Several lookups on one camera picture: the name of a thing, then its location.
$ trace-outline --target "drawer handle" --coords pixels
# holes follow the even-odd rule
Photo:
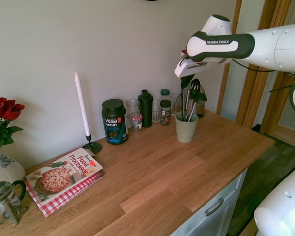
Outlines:
[[[217,202],[218,202],[218,206],[216,208],[214,208],[212,211],[209,211],[209,209],[205,211],[206,217],[215,213],[220,208],[220,206],[222,206],[224,199],[219,198]]]

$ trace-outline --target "black shaker bottle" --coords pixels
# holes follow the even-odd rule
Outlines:
[[[140,102],[140,113],[142,114],[142,127],[149,128],[152,126],[152,109],[153,96],[147,90],[142,90],[142,94],[138,96]]]

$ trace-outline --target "red checkered lid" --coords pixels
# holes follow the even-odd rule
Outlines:
[[[139,120],[142,120],[142,114],[139,114],[139,115],[137,115],[137,114],[130,114],[129,116],[129,119],[131,120],[131,121],[139,121]]]

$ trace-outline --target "white candle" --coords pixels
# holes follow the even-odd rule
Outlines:
[[[80,101],[80,107],[81,107],[81,112],[82,112],[83,124],[84,124],[84,129],[85,129],[85,135],[86,136],[90,136],[90,133],[89,133],[89,123],[88,123],[87,113],[85,111],[85,105],[84,105],[84,99],[83,99],[83,94],[82,94],[80,77],[78,76],[77,72],[75,72],[74,79],[75,79],[75,84],[77,86],[78,97],[79,97],[79,101]]]

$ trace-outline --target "book cover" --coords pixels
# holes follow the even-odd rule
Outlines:
[[[91,187],[93,184],[95,184],[97,181],[99,181],[102,178],[102,174],[100,172],[97,172],[93,175],[90,175],[87,178],[84,178],[83,181],[79,182],[74,187],[68,189],[64,193],[60,194],[59,196],[55,197],[51,201],[41,204],[38,200],[36,194],[32,190],[30,184],[28,182],[25,183],[26,190],[28,191],[29,195],[33,198],[34,202],[37,204],[39,210],[43,213],[43,215],[47,218],[52,213],[54,213],[56,210],[64,206],[66,203],[74,199],[76,196],[78,196],[80,193],[82,193],[87,188]]]
[[[103,167],[82,147],[26,175],[29,191],[41,205],[74,187]]]

